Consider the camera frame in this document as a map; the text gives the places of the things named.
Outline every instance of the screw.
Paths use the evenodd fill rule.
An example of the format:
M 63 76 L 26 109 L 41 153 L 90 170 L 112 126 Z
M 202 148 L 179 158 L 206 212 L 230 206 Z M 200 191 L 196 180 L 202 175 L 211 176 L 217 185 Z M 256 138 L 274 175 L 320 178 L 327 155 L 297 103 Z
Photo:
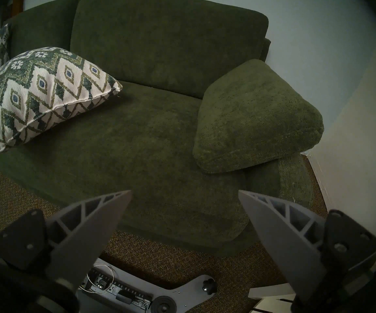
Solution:
M 340 242 L 335 244 L 335 249 L 340 253 L 345 253 L 347 251 L 347 247 Z
M 361 237 L 362 239 L 365 239 L 366 241 L 369 241 L 369 240 L 370 240 L 369 236 L 368 236 L 366 233 L 362 233 L 362 234 L 360 235 L 360 237 Z

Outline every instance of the brown carpet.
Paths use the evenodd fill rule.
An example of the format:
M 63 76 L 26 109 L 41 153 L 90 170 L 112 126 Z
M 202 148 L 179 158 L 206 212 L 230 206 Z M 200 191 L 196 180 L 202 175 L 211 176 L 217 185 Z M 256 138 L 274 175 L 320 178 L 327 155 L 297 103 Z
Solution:
M 326 217 L 316 178 L 304 159 L 315 195 L 311 210 Z M 0 230 L 32 208 L 42 209 L 45 216 L 59 210 L 0 174 Z M 190 313 L 249 313 L 256 304 L 247 297 L 250 288 L 286 282 L 260 243 L 235 257 L 215 257 L 115 232 L 101 258 L 164 288 L 176 288 L 201 274 L 213 276 L 219 292 Z

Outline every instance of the seat cushion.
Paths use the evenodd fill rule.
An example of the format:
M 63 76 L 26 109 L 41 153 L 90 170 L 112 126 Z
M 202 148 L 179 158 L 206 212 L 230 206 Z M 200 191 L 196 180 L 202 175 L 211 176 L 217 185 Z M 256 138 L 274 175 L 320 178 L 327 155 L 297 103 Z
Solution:
M 211 84 L 193 149 L 207 173 L 223 173 L 306 151 L 324 130 L 320 112 L 261 60 Z
M 71 51 L 119 81 L 202 98 L 259 59 L 267 28 L 259 12 L 205 0 L 80 0 Z
M 201 100 L 120 82 L 120 98 L 1 153 L 0 170 L 60 206 L 131 189 L 123 225 L 208 247 L 234 239 L 248 224 L 245 175 L 198 168 Z
M 59 47 L 69 50 L 72 24 L 79 0 L 55 0 L 21 12 L 11 24 L 10 58 L 28 50 Z

